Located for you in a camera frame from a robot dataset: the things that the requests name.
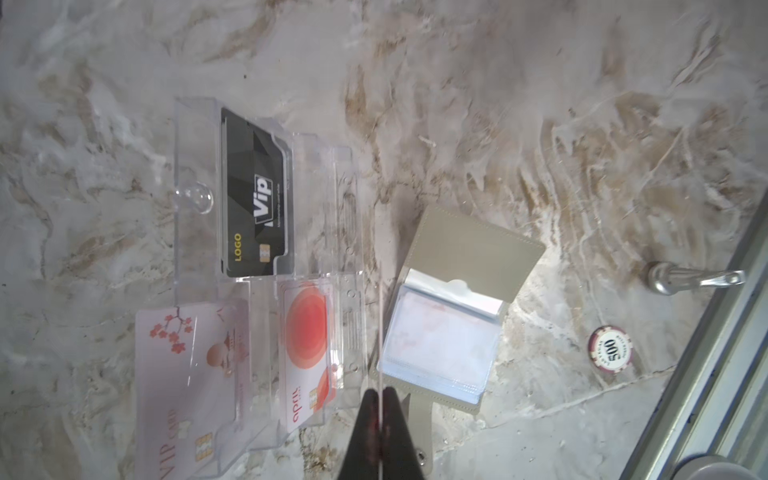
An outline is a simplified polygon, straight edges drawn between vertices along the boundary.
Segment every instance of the metal faucet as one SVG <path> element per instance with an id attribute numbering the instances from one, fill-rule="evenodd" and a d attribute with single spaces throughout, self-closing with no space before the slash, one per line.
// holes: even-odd
<path id="1" fill-rule="evenodd" d="M 708 272 L 683 268 L 671 262 L 659 262 L 648 270 L 648 286 L 655 293 L 674 295 L 681 290 L 692 290 L 700 286 L 740 285 L 746 281 L 744 270 L 723 270 Z"/>

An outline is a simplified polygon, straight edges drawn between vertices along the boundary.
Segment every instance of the white card with red circle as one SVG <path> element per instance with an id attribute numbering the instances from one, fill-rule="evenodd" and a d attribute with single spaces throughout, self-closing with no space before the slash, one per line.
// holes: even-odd
<path id="1" fill-rule="evenodd" d="M 280 286 L 288 433 L 320 411 L 336 394 L 329 371 L 332 294 L 333 285 L 325 280 L 287 282 Z"/>

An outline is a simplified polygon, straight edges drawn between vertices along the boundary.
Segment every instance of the card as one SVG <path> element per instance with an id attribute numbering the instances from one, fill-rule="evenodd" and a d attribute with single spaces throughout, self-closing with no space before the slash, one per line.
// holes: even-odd
<path id="1" fill-rule="evenodd" d="M 228 276 L 273 275 L 275 257 L 285 255 L 283 152 L 272 135 L 221 110 L 224 252 Z"/>
<path id="2" fill-rule="evenodd" d="M 136 314 L 136 478 L 187 480 L 247 427 L 244 301 Z"/>
<path id="3" fill-rule="evenodd" d="M 328 360 L 332 292 L 332 285 L 322 280 L 280 286 L 288 433 L 336 396 Z"/>
<path id="4" fill-rule="evenodd" d="M 379 369 L 476 404 L 485 391 L 501 329 L 470 310 L 401 287 Z"/>

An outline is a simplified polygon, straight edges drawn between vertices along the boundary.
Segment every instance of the marble countertop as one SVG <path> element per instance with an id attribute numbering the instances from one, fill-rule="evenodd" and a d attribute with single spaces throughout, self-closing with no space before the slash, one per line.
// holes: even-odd
<path id="1" fill-rule="evenodd" d="M 175 96 L 353 149 L 370 319 L 426 204 L 546 244 L 480 415 L 435 409 L 433 478 L 618 477 L 710 297 L 654 296 L 642 269 L 725 267 L 768 185 L 759 0 L 5 0 L 3 15 L 3 477 L 133 478 L 134 314 L 172 302 Z M 636 349 L 616 376 L 586 351 L 604 324 Z M 354 418 L 226 478 L 333 478 Z"/>

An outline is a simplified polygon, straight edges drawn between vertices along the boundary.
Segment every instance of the pink vip card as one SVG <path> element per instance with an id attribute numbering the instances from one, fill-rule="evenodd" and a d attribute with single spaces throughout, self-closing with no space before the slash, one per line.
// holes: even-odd
<path id="1" fill-rule="evenodd" d="M 247 304 L 136 314 L 136 478 L 187 480 L 246 428 Z"/>

